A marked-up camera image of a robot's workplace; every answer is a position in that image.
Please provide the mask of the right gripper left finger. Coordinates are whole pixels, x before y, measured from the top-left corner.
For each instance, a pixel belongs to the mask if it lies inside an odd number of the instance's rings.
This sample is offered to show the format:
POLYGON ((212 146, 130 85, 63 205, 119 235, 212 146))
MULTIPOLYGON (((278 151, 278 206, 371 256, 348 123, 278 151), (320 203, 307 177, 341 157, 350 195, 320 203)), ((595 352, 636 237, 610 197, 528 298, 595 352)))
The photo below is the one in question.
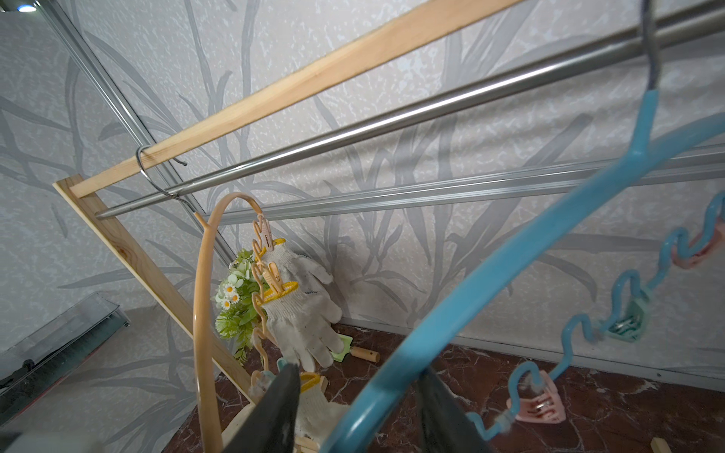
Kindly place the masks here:
POLYGON ((223 432, 223 452, 294 452, 299 367, 286 364, 256 405, 243 408, 223 432))

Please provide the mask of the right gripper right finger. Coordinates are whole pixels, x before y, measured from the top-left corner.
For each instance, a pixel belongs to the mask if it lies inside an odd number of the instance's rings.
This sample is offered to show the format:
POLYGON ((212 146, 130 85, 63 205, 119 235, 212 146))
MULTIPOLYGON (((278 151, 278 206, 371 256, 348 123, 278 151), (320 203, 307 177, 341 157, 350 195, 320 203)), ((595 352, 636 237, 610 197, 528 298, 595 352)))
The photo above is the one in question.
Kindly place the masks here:
POLYGON ((416 407, 423 452, 491 452, 492 448, 432 368, 416 381, 416 407))

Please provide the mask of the blue clip hanger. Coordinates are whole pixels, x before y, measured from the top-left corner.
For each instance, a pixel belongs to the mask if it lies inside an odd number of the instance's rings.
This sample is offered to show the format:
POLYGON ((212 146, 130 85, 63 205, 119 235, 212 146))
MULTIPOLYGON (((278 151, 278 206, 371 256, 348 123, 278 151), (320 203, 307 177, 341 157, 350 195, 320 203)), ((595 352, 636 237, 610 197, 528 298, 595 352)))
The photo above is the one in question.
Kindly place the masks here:
POLYGON ((517 232, 432 310, 364 387, 322 445, 322 451, 361 452, 366 449, 413 380, 536 258, 665 160, 723 134, 724 117, 712 115, 657 140, 651 139, 661 73, 651 1, 641 4, 641 32, 642 45, 649 59, 649 79, 628 151, 517 232))

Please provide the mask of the orange clip hanger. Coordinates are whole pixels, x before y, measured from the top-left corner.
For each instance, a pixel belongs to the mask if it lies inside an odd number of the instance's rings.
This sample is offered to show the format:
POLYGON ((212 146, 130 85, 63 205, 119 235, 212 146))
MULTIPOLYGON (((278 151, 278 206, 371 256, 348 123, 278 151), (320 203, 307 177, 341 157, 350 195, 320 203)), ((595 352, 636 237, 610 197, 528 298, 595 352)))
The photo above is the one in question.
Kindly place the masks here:
MULTIPOLYGON (((211 216, 202 223, 204 235, 196 266, 196 284, 194 285, 193 335, 194 368, 196 368, 197 380, 197 408, 203 447, 207 452, 220 452, 224 448, 222 439, 224 430, 220 424, 214 386, 215 373, 213 370, 213 358, 211 357, 211 343, 220 337, 214 325, 220 311, 213 302, 213 297, 217 289, 213 290, 211 288, 213 246, 217 235, 217 228, 221 223, 225 209, 236 199, 245 200, 251 205, 251 208, 258 217, 257 221, 253 224, 257 237, 252 242, 251 251, 255 259, 253 275, 259 283, 259 294, 268 289, 273 289, 276 293, 280 293, 282 291, 282 285, 286 283, 282 281, 279 269, 273 262, 267 265, 261 260, 258 260, 260 252, 265 247, 272 249, 274 247, 274 241, 277 239, 272 238, 269 226, 256 199, 244 193, 232 193, 224 196, 215 206, 211 216)), ((264 326, 264 311, 255 307, 254 304, 253 307, 261 318, 261 322, 254 328, 252 333, 252 345, 258 350, 262 359, 262 369, 256 372, 269 371, 277 377, 277 374, 283 366, 294 363, 287 362, 283 358, 281 351, 274 342, 274 338, 266 331, 266 326, 264 326)), ((296 365, 299 367, 299 373, 306 372, 301 365, 296 365)), ((252 379, 253 375, 250 383, 244 385, 243 388, 250 394, 251 404, 256 405, 259 403, 260 398, 252 390, 252 379)))

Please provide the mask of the white glove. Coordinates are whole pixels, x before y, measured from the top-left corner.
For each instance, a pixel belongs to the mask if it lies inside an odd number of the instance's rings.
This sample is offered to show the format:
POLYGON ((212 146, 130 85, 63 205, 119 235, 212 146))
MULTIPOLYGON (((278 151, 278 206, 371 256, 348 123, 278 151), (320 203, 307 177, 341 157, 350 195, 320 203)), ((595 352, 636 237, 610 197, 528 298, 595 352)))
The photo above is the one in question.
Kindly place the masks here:
MULTIPOLYGON (((321 375, 310 372, 302 372, 299 375, 301 388, 296 415, 296 438, 306 437, 317 445, 322 445, 349 407, 326 398, 320 386, 321 375)), ((260 400, 275 377, 269 371, 253 374, 252 390, 257 393, 260 400)))
POLYGON ((332 324, 342 319, 342 310, 332 301, 326 288, 333 281, 332 275, 324 266, 311 258, 300 255, 290 249, 285 239, 274 241, 272 249, 265 247, 258 260, 269 265, 273 262, 279 269, 283 282, 296 281, 305 294, 316 294, 324 300, 323 307, 330 310, 332 324))
POLYGON ((344 350, 332 328, 343 312, 327 294, 308 294, 291 281, 282 285, 280 293, 268 289, 253 294, 252 301, 264 311, 266 331, 287 362, 312 373, 317 367, 332 366, 333 356, 344 350))

